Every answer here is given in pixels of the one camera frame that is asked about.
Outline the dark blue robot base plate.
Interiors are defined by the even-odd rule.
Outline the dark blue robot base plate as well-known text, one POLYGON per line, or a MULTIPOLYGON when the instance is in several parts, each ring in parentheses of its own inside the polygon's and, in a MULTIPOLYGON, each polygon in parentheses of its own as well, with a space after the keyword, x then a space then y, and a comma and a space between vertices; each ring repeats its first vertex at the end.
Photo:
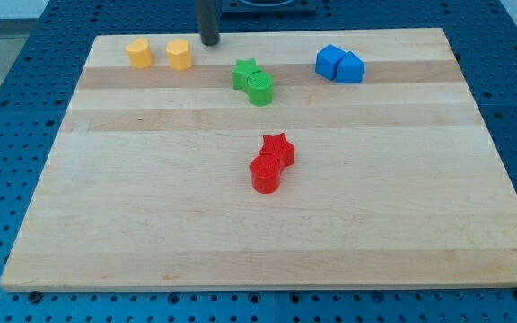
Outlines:
POLYGON ((222 16, 243 13, 315 13, 316 0, 220 0, 222 16))

